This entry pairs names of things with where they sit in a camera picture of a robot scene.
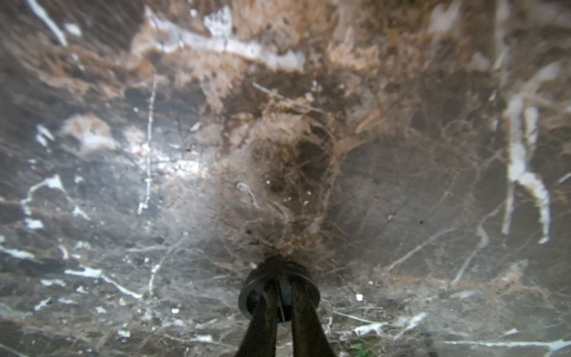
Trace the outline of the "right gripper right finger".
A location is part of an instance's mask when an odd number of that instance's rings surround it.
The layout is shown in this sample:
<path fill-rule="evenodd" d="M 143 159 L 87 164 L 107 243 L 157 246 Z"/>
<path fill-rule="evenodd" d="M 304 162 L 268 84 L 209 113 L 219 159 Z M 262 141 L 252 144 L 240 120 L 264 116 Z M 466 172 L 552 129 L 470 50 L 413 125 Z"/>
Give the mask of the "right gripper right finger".
<path fill-rule="evenodd" d="M 290 279 L 292 294 L 292 338 L 294 357 L 334 357 L 306 281 L 299 277 Z"/>

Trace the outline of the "black plug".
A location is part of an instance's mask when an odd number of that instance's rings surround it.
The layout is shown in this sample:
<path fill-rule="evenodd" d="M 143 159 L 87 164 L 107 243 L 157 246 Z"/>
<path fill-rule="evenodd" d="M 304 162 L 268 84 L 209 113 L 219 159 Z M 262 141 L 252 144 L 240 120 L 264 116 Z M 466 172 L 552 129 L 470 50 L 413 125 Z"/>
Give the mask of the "black plug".
<path fill-rule="evenodd" d="M 321 293 L 307 268 L 282 257 L 270 257 L 247 276 L 239 294 L 240 312 L 249 320 L 253 318 L 264 289 L 270 283 L 277 286 L 277 322 L 279 324 L 292 320 L 293 294 L 291 279 L 304 283 L 313 307 L 317 309 L 321 302 Z"/>

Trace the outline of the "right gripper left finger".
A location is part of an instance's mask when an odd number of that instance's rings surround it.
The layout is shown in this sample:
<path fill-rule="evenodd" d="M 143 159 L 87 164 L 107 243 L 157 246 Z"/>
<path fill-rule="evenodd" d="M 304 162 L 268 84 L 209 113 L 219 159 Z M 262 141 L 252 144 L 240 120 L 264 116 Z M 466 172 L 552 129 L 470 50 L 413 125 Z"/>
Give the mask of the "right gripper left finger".
<path fill-rule="evenodd" d="M 257 293 L 257 303 L 235 357 L 276 356 L 278 284 L 276 279 L 247 284 L 239 295 L 239 307 L 246 312 L 248 299 Z"/>

